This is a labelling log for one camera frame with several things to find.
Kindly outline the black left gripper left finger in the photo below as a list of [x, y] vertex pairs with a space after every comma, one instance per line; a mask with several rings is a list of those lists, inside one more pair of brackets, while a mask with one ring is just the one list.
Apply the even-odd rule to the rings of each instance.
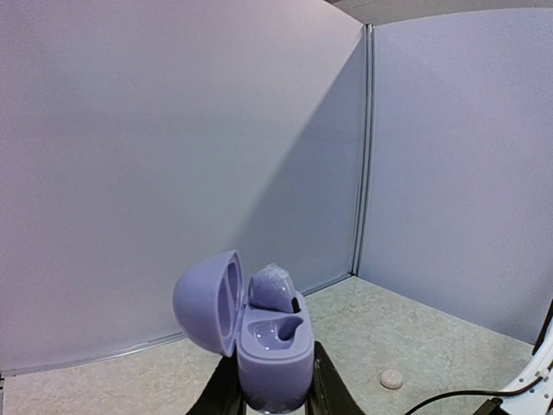
[[241, 413], [242, 389], [238, 379], [237, 358], [223, 357], [187, 415], [239, 415]]

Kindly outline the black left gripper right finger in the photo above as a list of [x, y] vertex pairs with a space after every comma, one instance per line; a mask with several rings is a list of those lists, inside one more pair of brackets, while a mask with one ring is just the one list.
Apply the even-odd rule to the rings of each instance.
[[315, 341], [313, 379], [304, 411], [308, 415], [365, 415], [319, 341]]

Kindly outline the pink earbud charging case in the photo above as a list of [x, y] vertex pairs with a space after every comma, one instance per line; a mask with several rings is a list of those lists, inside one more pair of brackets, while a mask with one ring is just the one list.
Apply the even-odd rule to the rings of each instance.
[[396, 369], [386, 369], [379, 375], [379, 383], [389, 390], [397, 390], [404, 384], [403, 374]]

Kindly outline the lavender earbud charging case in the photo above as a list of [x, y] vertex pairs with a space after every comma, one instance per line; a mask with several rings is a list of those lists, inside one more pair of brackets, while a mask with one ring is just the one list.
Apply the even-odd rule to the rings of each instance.
[[235, 250], [202, 260], [175, 284], [175, 318], [200, 348], [237, 358], [252, 409], [292, 412], [303, 405], [313, 378], [315, 338], [305, 298], [297, 291], [295, 314], [252, 307], [251, 278], [244, 278]]

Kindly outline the lavender earbud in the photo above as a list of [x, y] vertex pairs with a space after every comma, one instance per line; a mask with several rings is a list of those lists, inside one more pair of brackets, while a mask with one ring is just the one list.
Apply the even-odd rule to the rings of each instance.
[[269, 264], [250, 280], [249, 304], [263, 310], [295, 314], [301, 310], [297, 291], [289, 272]]

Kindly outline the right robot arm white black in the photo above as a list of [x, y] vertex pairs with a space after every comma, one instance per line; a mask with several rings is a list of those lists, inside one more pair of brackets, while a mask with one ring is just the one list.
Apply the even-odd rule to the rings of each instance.
[[502, 393], [487, 399], [474, 414], [543, 415], [552, 413], [552, 305], [532, 350], [532, 358]]

